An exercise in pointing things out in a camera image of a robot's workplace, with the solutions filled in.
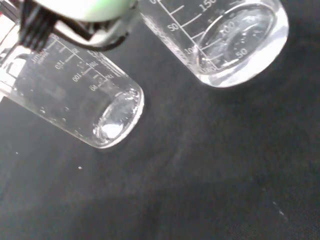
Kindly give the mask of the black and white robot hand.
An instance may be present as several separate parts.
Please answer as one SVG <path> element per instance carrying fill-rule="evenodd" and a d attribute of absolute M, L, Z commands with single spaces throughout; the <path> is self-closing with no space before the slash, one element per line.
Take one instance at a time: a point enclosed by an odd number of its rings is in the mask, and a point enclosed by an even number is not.
<path fill-rule="evenodd" d="M 137 0 L 21 0 L 19 45 L 40 51 L 55 34 L 81 48 L 105 52 L 121 45 L 134 25 Z"/>

